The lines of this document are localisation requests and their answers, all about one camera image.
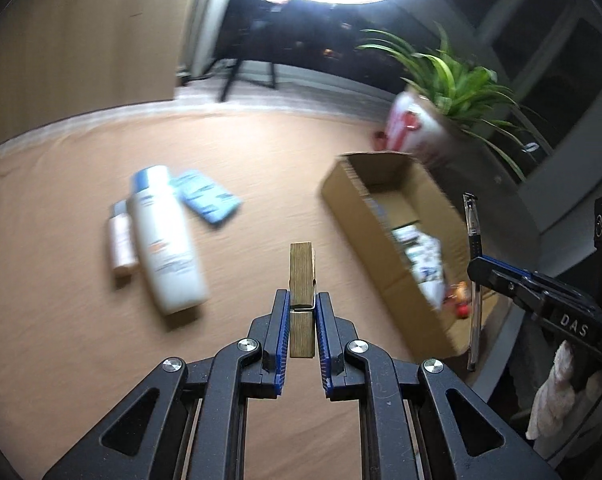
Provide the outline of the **wooden clothespin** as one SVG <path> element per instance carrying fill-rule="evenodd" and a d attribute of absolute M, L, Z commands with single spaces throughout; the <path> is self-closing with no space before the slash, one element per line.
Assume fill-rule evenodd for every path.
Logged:
<path fill-rule="evenodd" d="M 289 356 L 315 356 L 315 259 L 311 242 L 293 243 L 289 252 L 290 335 Z"/>

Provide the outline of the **black gel pen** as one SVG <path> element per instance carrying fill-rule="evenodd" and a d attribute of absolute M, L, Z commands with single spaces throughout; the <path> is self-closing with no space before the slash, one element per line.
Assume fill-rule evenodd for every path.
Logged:
<path fill-rule="evenodd" d="M 469 245 L 469 257 L 474 260 L 482 255 L 481 230 L 477 211 L 477 197 L 469 192 L 463 194 L 466 230 Z M 472 324 L 470 324 L 470 338 L 467 370 L 473 372 L 479 360 L 480 334 L 482 318 L 481 286 L 472 278 Z"/>

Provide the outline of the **dragon keychain figurine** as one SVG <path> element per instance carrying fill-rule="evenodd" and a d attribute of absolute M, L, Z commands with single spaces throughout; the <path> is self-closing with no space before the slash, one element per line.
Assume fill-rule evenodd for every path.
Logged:
<path fill-rule="evenodd" d="M 466 282 L 452 284 L 446 292 L 444 307 L 464 320 L 472 313 L 472 292 Z"/>

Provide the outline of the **patterned tissue pack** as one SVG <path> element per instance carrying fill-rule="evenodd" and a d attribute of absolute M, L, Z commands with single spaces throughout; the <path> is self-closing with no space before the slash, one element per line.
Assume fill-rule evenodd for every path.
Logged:
<path fill-rule="evenodd" d="M 420 244 L 405 249 L 412 277 L 431 307 L 440 310 L 446 293 L 440 243 L 421 234 Z"/>

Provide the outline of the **white sunscreen bottle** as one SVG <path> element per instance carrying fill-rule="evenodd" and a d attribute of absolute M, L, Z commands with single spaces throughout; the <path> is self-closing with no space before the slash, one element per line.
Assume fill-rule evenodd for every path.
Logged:
<path fill-rule="evenodd" d="M 203 304 L 209 289 L 170 169 L 137 171 L 127 207 L 142 272 L 160 312 L 173 315 Z"/>

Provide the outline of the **patterned lighter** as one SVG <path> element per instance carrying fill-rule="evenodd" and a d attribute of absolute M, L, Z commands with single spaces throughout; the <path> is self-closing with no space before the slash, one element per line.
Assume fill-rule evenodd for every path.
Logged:
<path fill-rule="evenodd" d="M 421 232 L 415 224 L 409 224 L 408 226 L 400 226 L 400 228 L 393 229 L 391 234 L 394 240 L 399 246 L 405 250 L 408 247 L 419 245 Z"/>

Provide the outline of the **cardboard box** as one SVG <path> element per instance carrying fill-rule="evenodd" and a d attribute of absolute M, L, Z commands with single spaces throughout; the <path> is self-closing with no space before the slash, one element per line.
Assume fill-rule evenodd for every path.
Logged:
<path fill-rule="evenodd" d="M 437 307 L 423 294 L 406 249 L 394 231 L 414 226 L 440 244 L 445 286 L 467 280 L 465 222 L 429 171 L 408 154 L 339 156 L 321 195 L 362 262 L 409 354 L 424 360 L 456 358 L 469 348 L 470 321 Z"/>

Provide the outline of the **blue patterned card box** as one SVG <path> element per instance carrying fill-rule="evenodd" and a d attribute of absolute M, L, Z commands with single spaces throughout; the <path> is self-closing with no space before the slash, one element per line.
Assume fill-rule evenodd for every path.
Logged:
<path fill-rule="evenodd" d="M 177 196 L 210 226 L 220 226 L 235 214 L 243 201 L 225 186 L 199 170 L 188 170 L 172 180 Z"/>

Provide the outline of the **small pink bottle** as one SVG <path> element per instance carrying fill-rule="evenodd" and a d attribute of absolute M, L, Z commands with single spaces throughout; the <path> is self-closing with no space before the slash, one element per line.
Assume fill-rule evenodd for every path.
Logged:
<path fill-rule="evenodd" d="M 108 247 L 110 266 L 116 278 L 126 278 L 136 272 L 139 260 L 133 239 L 132 218 L 125 200 L 112 206 L 108 220 Z"/>

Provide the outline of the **white red flower pot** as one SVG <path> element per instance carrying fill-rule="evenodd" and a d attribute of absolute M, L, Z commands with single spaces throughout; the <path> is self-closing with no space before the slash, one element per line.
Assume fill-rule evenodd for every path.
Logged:
<path fill-rule="evenodd" d="M 399 93 L 390 108 L 382 148 L 412 156 L 423 166 L 438 167 L 469 144 L 458 126 L 414 89 Z"/>

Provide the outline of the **spider plant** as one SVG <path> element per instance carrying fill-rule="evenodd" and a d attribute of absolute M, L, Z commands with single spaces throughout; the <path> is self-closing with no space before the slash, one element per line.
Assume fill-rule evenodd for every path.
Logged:
<path fill-rule="evenodd" d="M 516 162 L 516 151 L 533 165 L 533 152 L 545 141 L 528 117 L 535 111 L 522 104 L 515 92 L 499 80 L 492 68 L 459 56 L 441 24 L 435 25 L 438 46 L 419 50 L 386 29 L 363 28 L 360 51 L 379 51 L 402 67 L 407 90 L 414 90 L 465 139 L 479 141 L 504 162 L 518 182 L 528 174 Z"/>

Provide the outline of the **red pot saucer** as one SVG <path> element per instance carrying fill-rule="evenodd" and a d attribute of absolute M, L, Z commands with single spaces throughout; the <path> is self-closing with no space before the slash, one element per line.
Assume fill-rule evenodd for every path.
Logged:
<path fill-rule="evenodd" d="M 383 131 L 373 133 L 373 150 L 385 151 L 387 148 L 387 136 Z"/>

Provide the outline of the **large plywood board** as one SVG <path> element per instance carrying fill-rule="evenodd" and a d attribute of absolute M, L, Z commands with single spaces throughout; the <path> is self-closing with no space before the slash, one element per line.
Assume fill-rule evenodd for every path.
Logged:
<path fill-rule="evenodd" d="M 12 0 L 0 16 L 0 144 L 172 99 L 193 0 Z"/>

